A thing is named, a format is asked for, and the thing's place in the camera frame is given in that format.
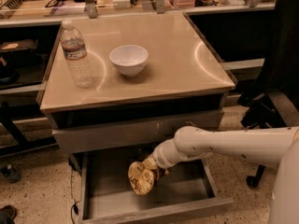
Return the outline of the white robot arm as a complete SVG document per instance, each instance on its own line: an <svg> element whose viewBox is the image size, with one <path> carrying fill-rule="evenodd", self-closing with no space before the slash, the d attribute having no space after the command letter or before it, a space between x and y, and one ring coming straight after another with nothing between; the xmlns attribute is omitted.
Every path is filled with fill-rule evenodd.
<svg viewBox="0 0 299 224"><path fill-rule="evenodd" d="M299 224L299 127L210 132L186 126L145 159L147 168L170 168L212 153L278 169L268 224Z"/></svg>

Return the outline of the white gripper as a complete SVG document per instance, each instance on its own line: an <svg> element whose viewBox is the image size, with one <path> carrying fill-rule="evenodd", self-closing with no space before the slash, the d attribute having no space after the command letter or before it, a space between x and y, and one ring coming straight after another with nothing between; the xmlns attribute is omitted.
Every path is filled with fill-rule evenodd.
<svg viewBox="0 0 299 224"><path fill-rule="evenodd" d="M152 157L147 157L142 161L142 164L147 170L157 170L158 166L163 169L171 167L171 162L165 157L164 151L161 147L156 147L152 152Z"/></svg>

